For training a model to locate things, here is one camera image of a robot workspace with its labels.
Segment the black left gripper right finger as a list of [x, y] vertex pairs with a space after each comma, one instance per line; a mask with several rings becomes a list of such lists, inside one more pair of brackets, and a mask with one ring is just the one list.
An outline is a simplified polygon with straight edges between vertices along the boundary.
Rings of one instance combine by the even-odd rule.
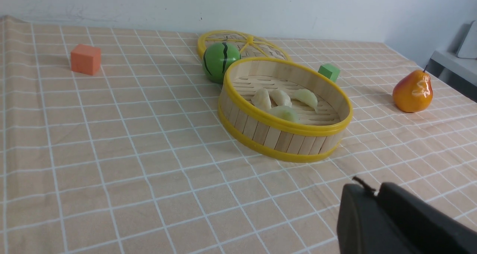
[[476, 231], [395, 183], [382, 183], [378, 204], [420, 254], [475, 254]]

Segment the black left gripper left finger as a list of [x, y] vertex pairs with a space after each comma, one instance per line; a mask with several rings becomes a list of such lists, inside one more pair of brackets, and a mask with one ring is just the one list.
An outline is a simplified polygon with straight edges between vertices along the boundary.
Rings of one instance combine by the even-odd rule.
[[377, 202], [376, 189], [354, 176], [344, 185], [337, 222], [341, 254], [420, 254]]

